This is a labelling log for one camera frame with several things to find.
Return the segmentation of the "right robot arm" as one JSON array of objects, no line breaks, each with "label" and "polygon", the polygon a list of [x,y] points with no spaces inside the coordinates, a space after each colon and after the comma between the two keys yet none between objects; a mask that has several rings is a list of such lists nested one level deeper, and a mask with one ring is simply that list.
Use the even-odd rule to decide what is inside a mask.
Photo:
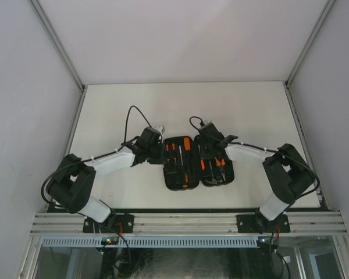
[{"label": "right robot arm", "polygon": [[211,121],[201,120],[195,129],[207,156],[257,164],[265,171],[272,193],[254,213],[255,228],[259,233],[270,231],[282,213],[320,186],[318,175],[291,144],[269,149],[238,142],[234,135],[225,137]]}]

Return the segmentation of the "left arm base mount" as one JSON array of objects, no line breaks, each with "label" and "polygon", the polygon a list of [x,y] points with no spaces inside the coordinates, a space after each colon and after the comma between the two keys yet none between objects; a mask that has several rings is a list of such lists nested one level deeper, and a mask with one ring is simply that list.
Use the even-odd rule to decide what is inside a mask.
[{"label": "left arm base mount", "polygon": [[83,233],[132,233],[134,227],[134,216],[128,213],[117,213],[110,215],[104,222],[99,223],[94,219],[86,217],[83,223]]}]

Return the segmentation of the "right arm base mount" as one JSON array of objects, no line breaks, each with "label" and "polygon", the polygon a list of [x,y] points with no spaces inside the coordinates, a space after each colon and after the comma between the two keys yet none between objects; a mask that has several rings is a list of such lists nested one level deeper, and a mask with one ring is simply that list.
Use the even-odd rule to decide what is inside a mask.
[{"label": "right arm base mount", "polygon": [[236,224],[239,233],[272,233],[277,227],[280,228],[281,233],[291,232],[286,214],[281,214],[272,221],[255,214],[238,214],[236,216]]}]

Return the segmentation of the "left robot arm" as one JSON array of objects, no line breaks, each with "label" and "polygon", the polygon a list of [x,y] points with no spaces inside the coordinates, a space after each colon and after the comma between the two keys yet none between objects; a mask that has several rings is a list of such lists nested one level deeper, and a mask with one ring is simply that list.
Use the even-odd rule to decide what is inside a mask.
[{"label": "left robot arm", "polygon": [[70,214],[82,214],[93,219],[97,228],[108,233],[116,225],[114,210],[92,196],[95,180],[144,162],[162,164],[164,132],[164,126],[146,127],[140,136],[125,141],[113,152],[97,157],[82,159],[70,153],[45,180],[42,193],[47,193]]}]

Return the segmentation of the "black handled screwdriver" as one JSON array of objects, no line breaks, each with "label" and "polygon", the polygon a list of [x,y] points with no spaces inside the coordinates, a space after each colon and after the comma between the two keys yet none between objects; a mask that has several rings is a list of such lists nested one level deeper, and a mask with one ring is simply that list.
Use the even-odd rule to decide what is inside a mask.
[{"label": "black handled screwdriver", "polygon": [[184,173],[184,184],[183,184],[183,188],[188,189],[189,186],[189,179],[188,179],[188,174],[187,174],[187,170],[186,170],[186,166],[184,164],[184,155],[183,155],[183,148],[181,147],[181,145],[179,146],[179,153],[180,153],[180,159],[181,159],[181,168],[182,171]]}]

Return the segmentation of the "small claw hammer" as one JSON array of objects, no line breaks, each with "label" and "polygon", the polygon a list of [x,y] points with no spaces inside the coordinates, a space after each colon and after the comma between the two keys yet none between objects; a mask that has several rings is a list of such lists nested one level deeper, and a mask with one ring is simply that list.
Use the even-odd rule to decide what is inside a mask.
[{"label": "small claw hammer", "polygon": [[209,166],[209,172],[210,172],[210,175],[207,177],[207,179],[205,179],[205,186],[207,187],[211,187],[211,186],[214,186],[214,185],[221,185],[223,183],[223,180],[217,180],[214,176],[214,173],[213,173],[213,168],[212,168],[212,163],[210,161],[208,161],[208,166]]}]

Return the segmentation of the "black plastic tool case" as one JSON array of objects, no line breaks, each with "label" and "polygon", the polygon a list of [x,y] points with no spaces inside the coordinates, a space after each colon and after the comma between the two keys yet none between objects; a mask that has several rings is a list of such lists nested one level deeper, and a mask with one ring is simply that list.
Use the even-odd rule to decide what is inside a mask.
[{"label": "black plastic tool case", "polygon": [[[205,179],[210,175],[209,172],[209,166],[208,161],[212,163],[213,173],[217,180],[222,180],[222,175],[220,173],[219,168],[216,166],[215,158],[211,157],[203,157],[201,154],[201,146],[199,144],[199,135],[195,136],[195,138],[190,138],[191,141],[191,159],[189,160],[187,158],[186,150],[184,148],[184,138],[189,136],[181,136],[181,137],[172,137],[167,138],[163,142],[164,147],[164,156],[165,156],[165,144],[169,145],[169,152],[171,151],[172,143],[175,143],[176,146],[176,168],[173,169],[172,160],[170,157],[170,168],[167,169],[166,167],[166,157],[165,162],[163,164],[163,177],[165,180],[165,185],[167,189],[171,191],[182,191],[187,190],[183,188],[184,184],[184,173],[181,168],[181,159],[180,159],[180,153],[179,153],[179,146],[183,148],[183,155],[184,155],[184,164],[186,166],[188,179],[189,179],[189,188],[188,189],[194,189],[197,188],[199,184],[204,185]],[[226,173],[226,182],[223,182],[221,185],[228,185],[232,183],[235,179],[234,174],[234,168],[233,163],[231,160],[227,159],[226,157],[222,157],[226,161],[226,165],[224,166],[225,173]],[[203,159],[205,162],[205,170],[201,170],[201,164],[200,160]]]}]

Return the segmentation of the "orange handled needle-nose pliers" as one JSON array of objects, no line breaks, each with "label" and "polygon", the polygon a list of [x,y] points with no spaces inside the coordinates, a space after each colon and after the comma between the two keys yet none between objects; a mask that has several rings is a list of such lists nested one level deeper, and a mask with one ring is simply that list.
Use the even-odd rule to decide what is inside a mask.
[{"label": "orange handled needle-nose pliers", "polygon": [[216,161],[216,166],[219,168],[220,173],[222,175],[223,182],[226,182],[226,173],[225,173],[225,169],[224,169],[224,166],[226,165],[225,159],[224,158],[221,158],[221,159],[215,158],[215,161]]}]

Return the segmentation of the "small orange precision screwdriver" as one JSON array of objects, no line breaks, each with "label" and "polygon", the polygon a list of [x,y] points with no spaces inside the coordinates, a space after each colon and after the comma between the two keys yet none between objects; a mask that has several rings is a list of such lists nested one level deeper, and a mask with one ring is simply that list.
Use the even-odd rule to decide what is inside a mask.
[{"label": "small orange precision screwdriver", "polygon": [[172,167],[173,169],[176,168],[176,146],[175,146],[175,143],[173,142],[172,145],[171,145],[172,149],[170,151],[170,157],[171,157],[171,160],[172,160]]}]

